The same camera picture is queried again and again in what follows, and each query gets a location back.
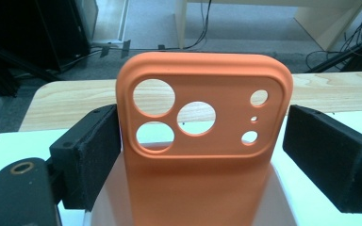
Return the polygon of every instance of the floor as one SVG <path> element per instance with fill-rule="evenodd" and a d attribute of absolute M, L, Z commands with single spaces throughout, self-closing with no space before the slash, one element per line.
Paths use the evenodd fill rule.
<path fill-rule="evenodd" d="M 101 17 L 105 10 L 110 10 L 107 1 L 120 0 L 97 0 Z M 131 41 L 128 56 L 122 56 L 120 50 L 111 50 L 107 56 L 98 53 L 81 60 L 58 77 L 65 80 L 114 79 L 119 69 L 133 55 L 152 51 L 159 45 L 177 47 L 174 5 L 175 0 L 129 0 L 124 27 L 124 40 Z M 196 42 L 202 33 L 206 9 L 207 4 L 189 4 L 186 45 Z M 304 73 L 309 66 L 323 62 L 327 55 L 317 52 L 321 48 L 294 20 L 295 11 L 296 8 L 292 7 L 213 4 L 206 38 L 189 51 L 263 54 L 277 58 L 292 73 Z M 359 25 L 361 17 L 362 13 L 347 31 L 348 36 Z M 110 29 L 113 26 L 116 25 L 98 24 L 97 28 L 103 27 L 106 32 L 117 34 L 115 28 Z M 110 39 L 102 34 L 95 35 L 98 40 Z M 340 37 L 335 49 L 343 42 L 343 37 Z M 0 97 L 0 133 L 18 131 L 35 91 L 45 84 L 27 74 L 18 73 L 16 78 L 21 84 L 17 96 Z"/>

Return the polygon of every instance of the orange silicone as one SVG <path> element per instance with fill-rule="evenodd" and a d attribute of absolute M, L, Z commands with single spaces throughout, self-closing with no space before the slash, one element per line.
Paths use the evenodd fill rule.
<path fill-rule="evenodd" d="M 173 88 L 168 112 L 151 116 L 137 108 L 134 89 L 147 79 Z M 262 105 L 250 102 L 257 90 L 268 93 Z M 283 64 L 258 55 L 146 53 L 126 62 L 116 92 L 135 225 L 252 224 L 292 92 Z M 194 136 L 177 123 L 180 109 L 192 102 L 216 113 L 213 126 Z M 173 130 L 173 143 L 160 152 L 137 141 L 149 121 Z M 247 131 L 257 132 L 250 144 L 241 140 Z"/>

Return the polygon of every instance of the white table surface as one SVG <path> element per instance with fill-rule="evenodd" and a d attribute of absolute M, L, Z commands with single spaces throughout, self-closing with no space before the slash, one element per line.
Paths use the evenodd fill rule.
<path fill-rule="evenodd" d="M 362 111 L 329 114 L 362 133 Z M 285 124 L 272 157 L 289 206 L 298 225 L 362 226 L 362 215 L 340 214 L 336 207 L 311 183 L 282 150 Z M 66 130 L 0 134 L 0 169 L 28 157 L 49 157 L 49 146 Z M 83 225 L 84 211 L 59 206 L 63 225 Z"/>

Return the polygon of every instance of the phone case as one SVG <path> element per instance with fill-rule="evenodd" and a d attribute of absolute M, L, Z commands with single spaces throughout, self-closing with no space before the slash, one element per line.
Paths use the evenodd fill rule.
<path fill-rule="evenodd" d="M 136 104 L 134 90 L 150 79 L 172 88 L 169 110 L 147 113 Z M 267 56 L 145 53 L 129 59 L 116 95 L 135 225 L 251 225 L 292 87 L 289 70 Z M 267 93 L 263 103 L 252 100 L 257 91 Z M 191 134 L 177 116 L 195 102 L 210 105 L 215 120 Z M 151 121 L 173 133 L 171 143 L 139 142 L 137 132 Z"/>

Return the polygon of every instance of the wooden surface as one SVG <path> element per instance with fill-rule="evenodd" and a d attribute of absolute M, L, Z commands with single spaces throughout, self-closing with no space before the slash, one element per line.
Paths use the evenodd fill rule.
<path fill-rule="evenodd" d="M 362 73 L 294 74 L 292 105 L 322 112 L 362 110 Z M 54 82 L 40 88 L 25 115 L 20 131 L 70 128 L 93 109 L 116 103 L 115 80 Z M 147 85 L 136 102 L 147 108 L 161 108 L 169 97 L 165 88 Z M 190 109 L 182 121 L 210 120 Z"/>

